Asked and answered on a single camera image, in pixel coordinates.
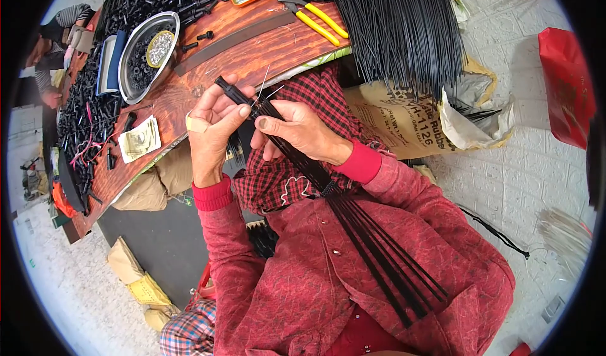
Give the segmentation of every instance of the woman's left hand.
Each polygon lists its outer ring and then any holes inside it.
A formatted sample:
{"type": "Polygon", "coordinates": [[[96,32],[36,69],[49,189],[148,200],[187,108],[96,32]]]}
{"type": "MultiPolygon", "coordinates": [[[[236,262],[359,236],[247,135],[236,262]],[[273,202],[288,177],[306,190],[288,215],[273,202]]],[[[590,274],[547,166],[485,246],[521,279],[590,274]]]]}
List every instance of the woman's left hand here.
{"type": "MultiPolygon", "coordinates": [[[[238,75],[229,75],[225,81],[235,84],[238,75]]],[[[252,86],[244,87],[241,91],[248,97],[254,95],[252,86]]],[[[216,84],[203,93],[189,113],[191,119],[188,133],[192,147],[193,183],[196,187],[221,182],[227,140],[249,114],[249,105],[236,105],[216,84]]]]}

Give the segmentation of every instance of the hand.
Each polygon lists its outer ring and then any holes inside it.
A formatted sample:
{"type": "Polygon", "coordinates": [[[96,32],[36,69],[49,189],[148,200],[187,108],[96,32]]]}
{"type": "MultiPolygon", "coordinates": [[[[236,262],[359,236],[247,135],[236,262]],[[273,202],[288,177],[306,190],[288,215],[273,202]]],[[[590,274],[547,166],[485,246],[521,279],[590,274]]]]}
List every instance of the hand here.
{"type": "MultiPolygon", "coordinates": [[[[235,84],[238,75],[229,75],[225,81],[235,84]]],[[[254,95],[252,86],[241,91],[248,97],[254,95]]],[[[221,182],[227,140],[249,114],[249,105],[236,105],[216,84],[202,94],[200,101],[189,113],[192,128],[188,133],[192,147],[193,183],[196,187],[207,187],[221,182]]]]}
{"type": "Polygon", "coordinates": [[[42,102],[50,106],[51,109],[57,109],[57,106],[61,104],[61,97],[63,97],[61,93],[52,90],[44,91],[41,94],[42,102]]]}
{"type": "MultiPolygon", "coordinates": [[[[332,165],[345,163],[352,154],[353,143],[329,129],[306,104],[284,100],[273,100],[271,103],[286,122],[273,117],[258,117],[254,121],[257,130],[250,141],[252,148],[261,148],[266,141],[264,134],[268,134],[288,141],[314,160],[332,165]]],[[[270,161],[281,155],[272,142],[265,143],[264,160],[270,161]]]]}

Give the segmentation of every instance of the wooden table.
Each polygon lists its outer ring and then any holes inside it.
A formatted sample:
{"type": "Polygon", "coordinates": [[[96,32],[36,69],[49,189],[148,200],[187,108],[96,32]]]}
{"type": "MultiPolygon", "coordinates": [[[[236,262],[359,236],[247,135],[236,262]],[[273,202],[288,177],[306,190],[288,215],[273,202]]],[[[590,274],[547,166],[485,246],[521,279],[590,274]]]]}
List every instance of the wooden table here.
{"type": "MultiPolygon", "coordinates": [[[[345,28],[334,3],[316,4],[316,6],[334,19],[339,26],[345,28]]],[[[181,44],[195,42],[197,35],[208,30],[215,33],[215,38],[212,41],[202,40],[198,49],[191,50],[185,56],[179,54],[179,58],[184,60],[187,56],[194,54],[196,50],[210,44],[210,42],[218,42],[234,31],[266,19],[271,15],[277,15],[282,12],[282,8],[283,5],[277,0],[259,0],[242,8],[233,6],[231,2],[219,2],[211,15],[199,19],[194,25],[186,28],[181,44]]],[[[96,24],[99,13],[100,11],[92,19],[92,23],[96,24]]],[[[313,14],[309,15],[324,28],[334,33],[322,20],[313,14]]],[[[341,41],[339,49],[350,45],[348,39],[339,40],[341,41]]],[[[122,161],[118,150],[112,151],[112,154],[117,155],[116,166],[113,170],[107,170],[104,157],[97,158],[99,164],[95,168],[93,192],[103,201],[103,204],[100,205],[91,199],[89,200],[90,214],[85,217],[78,213],[73,218],[78,235],[80,237],[85,236],[111,202],[137,176],[151,168],[159,157],[187,136],[186,113],[193,108],[204,89],[212,85],[217,76],[238,73],[240,77],[239,87],[258,86],[263,81],[268,65],[270,65],[267,75],[269,80],[335,50],[337,48],[322,35],[296,19],[288,27],[274,29],[226,50],[200,64],[181,78],[173,72],[161,87],[149,93],[143,101],[125,109],[132,110],[149,104],[153,105],[151,108],[137,112],[139,119],[134,125],[139,125],[153,114],[157,118],[162,147],[129,164],[122,161]]],[[[84,58],[72,61],[72,65],[70,65],[72,83],[76,78],[77,71],[83,67],[84,61],[84,58]]],[[[122,116],[118,119],[115,126],[117,129],[124,127],[125,117],[122,116]]]]}

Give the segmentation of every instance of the metal bowl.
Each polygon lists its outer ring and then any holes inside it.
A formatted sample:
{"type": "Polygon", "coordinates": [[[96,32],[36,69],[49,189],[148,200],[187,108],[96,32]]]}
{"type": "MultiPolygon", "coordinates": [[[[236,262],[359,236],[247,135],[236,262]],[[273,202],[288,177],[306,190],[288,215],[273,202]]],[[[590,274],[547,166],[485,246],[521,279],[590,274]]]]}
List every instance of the metal bowl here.
{"type": "Polygon", "coordinates": [[[122,98],[124,101],[126,101],[126,103],[139,103],[148,92],[160,85],[173,70],[177,58],[175,46],[179,39],[179,28],[179,15],[174,11],[165,11],[146,19],[133,30],[133,33],[128,38],[128,42],[126,42],[126,46],[124,47],[124,51],[120,57],[120,63],[117,67],[117,82],[120,87],[122,98]],[[135,89],[130,83],[130,68],[127,65],[127,61],[130,58],[131,53],[134,51],[134,46],[137,44],[137,42],[139,42],[141,38],[145,38],[152,31],[154,31],[154,27],[156,25],[161,25],[163,23],[168,23],[175,26],[175,37],[170,45],[169,57],[164,59],[162,65],[160,65],[160,68],[157,69],[156,75],[151,80],[151,83],[145,89],[135,89]]]}

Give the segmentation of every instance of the pliers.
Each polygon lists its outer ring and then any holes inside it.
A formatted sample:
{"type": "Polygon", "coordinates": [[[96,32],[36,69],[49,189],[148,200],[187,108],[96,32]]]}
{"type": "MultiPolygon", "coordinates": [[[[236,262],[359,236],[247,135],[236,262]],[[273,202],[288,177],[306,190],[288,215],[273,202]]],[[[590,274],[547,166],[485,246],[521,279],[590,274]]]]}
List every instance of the pliers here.
{"type": "Polygon", "coordinates": [[[294,15],[297,16],[297,18],[302,20],[307,26],[311,27],[312,29],[317,31],[319,34],[321,34],[323,37],[328,39],[330,41],[330,43],[333,43],[333,45],[338,47],[339,45],[341,45],[341,42],[339,42],[339,40],[333,34],[330,34],[328,31],[326,31],[326,29],[324,29],[324,27],[321,27],[316,22],[314,22],[311,18],[309,18],[307,16],[307,14],[299,11],[299,9],[297,8],[297,5],[301,5],[305,9],[316,14],[320,19],[322,19],[324,22],[326,22],[326,24],[328,26],[330,26],[330,28],[335,30],[335,32],[337,34],[339,34],[342,38],[345,38],[345,39],[349,38],[349,34],[347,34],[347,32],[345,32],[345,30],[340,28],[339,25],[337,25],[335,23],[335,21],[333,21],[332,19],[330,19],[330,17],[328,15],[326,15],[326,13],[324,13],[323,11],[321,11],[320,9],[315,7],[313,4],[307,3],[303,0],[278,0],[278,2],[281,2],[284,5],[286,5],[286,7],[288,9],[290,9],[290,11],[292,11],[294,15]]]}

